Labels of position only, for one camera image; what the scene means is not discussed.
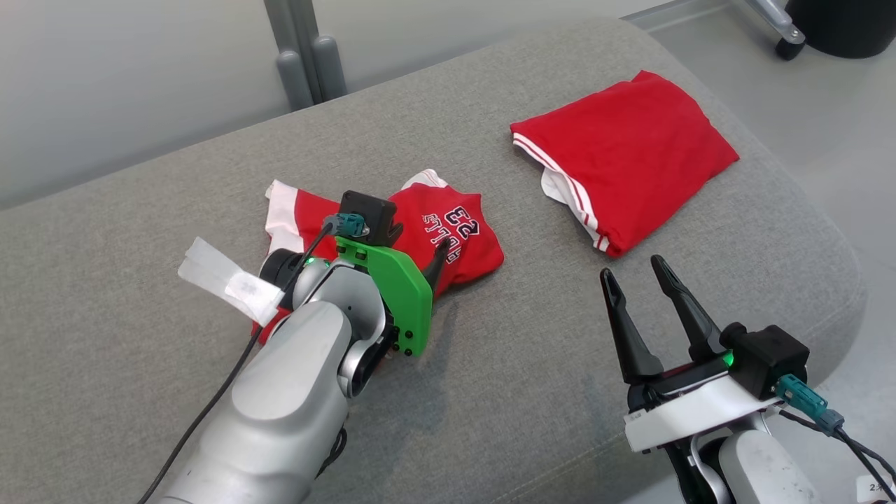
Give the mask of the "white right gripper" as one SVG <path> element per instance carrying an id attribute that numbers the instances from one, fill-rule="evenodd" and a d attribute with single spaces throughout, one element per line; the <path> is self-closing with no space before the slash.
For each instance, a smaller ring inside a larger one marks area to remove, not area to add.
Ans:
<path id="1" fill-rule="evenodd" d="M 664 371 L 627 311 L 627 299 L 609 268 L 601 287 L 623 381 L 629 386 L 624 434 L 633 452 L 659 449 L 782 404 L 775 395 L 756 398 L 729 375 L 733 356 L 721 344 L 721 329 L 662 255 L 652 256 L 662 293 L 672 300 L 690 342 L 694 363 Z"/>

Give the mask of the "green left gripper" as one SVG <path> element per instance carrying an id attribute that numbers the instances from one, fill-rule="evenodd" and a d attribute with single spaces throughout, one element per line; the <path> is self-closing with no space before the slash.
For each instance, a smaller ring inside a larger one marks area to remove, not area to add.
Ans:
<path id="1" fill-rule="evenodd" d="M 435 247 L 423 269 L 410 256 L 387 246 L 373 246 L 348 238 L 335 239 L 339 257 L 367 270 L 385 307 L 399 328 L 397 345 L 407 356 L 421 356 L 428 345 L 433 301 L 444 271 L 450 239 Z"/>

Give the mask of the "red Bulls print shorts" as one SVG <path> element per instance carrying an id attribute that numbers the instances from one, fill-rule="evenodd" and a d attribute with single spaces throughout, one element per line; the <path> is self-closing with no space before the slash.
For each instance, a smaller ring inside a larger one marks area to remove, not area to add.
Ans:
<path id="1" fill-rule="evenodd" d="M 269 209 L 265 229 L 271 248 L 260 278 L 284 291 L 289 271 L 298 266 L 300 254 L 316 238 L 324 219 L 338 214 L 340 203 L 279 181 L 272 182 L 266 196 Z M 397 205 L 396 220 L 403 224 L 403 232 L 391 248 L 410 256 L 420 271 L 432 260 L 436 245 L 444 238 L 450 239 L 437 296 L 454 285 L 484 277 L 503 264 L 505 255 L 496 233 L 484 219 L 481 195 L 459 192 L 435 170 L 427 169 L 387 200 Z M 330 304 L 342 310 L 350 322 L 349 350 L 382 354 L 398 348 L 399 328 L 393 323 L 393 315 L 367 270 L 340 258 L 337 237 L 324 237 L 308 256 L 294 287 L 279 303 L 278 314 L 262 329 L 259 344 L 266 344 L 269 338 L 284 342 L 297 332 L 301 310 Z"/>

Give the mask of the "red shirt with white sleeves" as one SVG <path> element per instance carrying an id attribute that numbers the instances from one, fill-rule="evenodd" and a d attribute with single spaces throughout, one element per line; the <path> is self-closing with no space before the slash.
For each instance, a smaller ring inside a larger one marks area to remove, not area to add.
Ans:
<path id="1" fill-rule="evenodd" d="M 739 154 L 700 105 L 651 71 L 512 123 L 513 146 L 542 167 L 594 248 L 620 258 L 663 226 Z"/>

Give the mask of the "grey fabric sofa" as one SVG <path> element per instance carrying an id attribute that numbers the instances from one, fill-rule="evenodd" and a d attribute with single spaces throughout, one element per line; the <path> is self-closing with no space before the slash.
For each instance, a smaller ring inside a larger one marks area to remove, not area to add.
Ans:
<path id="1" fill-rule="evenodd" d="M 741 159 L 611 261 L 544 197 L 510 125 L 643 69 L 691 95 Z M 612 503 L 663 479 L 668 459 L 623 434 L 603 267 L 668 366 L 687 342 L 654 254 L 721 326 L 799 338 L 812 385 L 860 332 L 860 262 L 781 163 L 651 35 L 581 20 L 0 211 L 0 504 L 144 494 L 251 334 L 177 276 L 196 237 L 257 270 L 275 179 L 387 197 L 425 168 L 483 196 L 505 262 L 438 302 L 422 357 L 374 374 L 309 504 Z"/>

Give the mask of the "white tape label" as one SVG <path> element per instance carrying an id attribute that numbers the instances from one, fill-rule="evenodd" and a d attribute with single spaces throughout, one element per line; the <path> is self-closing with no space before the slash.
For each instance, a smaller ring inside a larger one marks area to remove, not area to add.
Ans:
<path id="1" fill-rule="evenodd" d="M 199 237 L 186 250 L 177 274 L 189 284 L 236 307 L 262 328 L 278 314 L 279 303 L 285 296 L 284 290 L 244 271 Z"/>

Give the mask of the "grey rounded partition foot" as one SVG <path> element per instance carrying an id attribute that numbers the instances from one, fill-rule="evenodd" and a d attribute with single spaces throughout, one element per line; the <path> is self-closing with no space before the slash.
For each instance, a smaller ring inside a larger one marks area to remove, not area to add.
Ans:
<path id="1" fill-rule="evenodd" d="M 291 111 L 316 105 L 301 55 L 291 49 L 282 51 L 276 64 Z"/>
<path id="2" fill-rule="evenodd" d="M 311 42 L 311 53 L 316 62 L 318 85 L 322 100 L 340 98 L 348 93 L 340 52 L 336 39 L 320 35 Z"/>

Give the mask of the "white paper tag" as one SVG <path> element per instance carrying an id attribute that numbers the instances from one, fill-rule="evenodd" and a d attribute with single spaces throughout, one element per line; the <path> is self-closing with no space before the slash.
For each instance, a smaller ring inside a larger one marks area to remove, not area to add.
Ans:
<path id="1" fill-rule="evenodd" d="M 883 478 L 884 485 L 873 475 L 861 475 L 855 479 L 855 501 L 857 504 L 896 504 L 896 484 L 889 477 Z"/>

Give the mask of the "black round bin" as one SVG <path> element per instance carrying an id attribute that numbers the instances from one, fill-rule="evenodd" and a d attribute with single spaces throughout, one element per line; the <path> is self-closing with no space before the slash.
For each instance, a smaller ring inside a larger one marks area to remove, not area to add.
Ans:
<path id="1" fill-rule="evenodd" d="M 896 0 L 788 0 L 806 44 L 845 60 L 866 60 L 896 39 Z"/>

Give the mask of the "grey partition post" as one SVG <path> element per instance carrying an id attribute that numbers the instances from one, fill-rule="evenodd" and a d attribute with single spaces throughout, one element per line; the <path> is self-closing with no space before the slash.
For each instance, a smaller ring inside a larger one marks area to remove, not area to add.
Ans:
<path id="1" fill-rule="evenodd" d="M 277 45 L 277 56 L 288 49 L 301 55 L 311 94 L 316 104 L 320 104 L 323 102 L 322 92 L 312 54 L 312 42 L 320 33 L 313 0 L 263 0 L 263 3 Z"/>

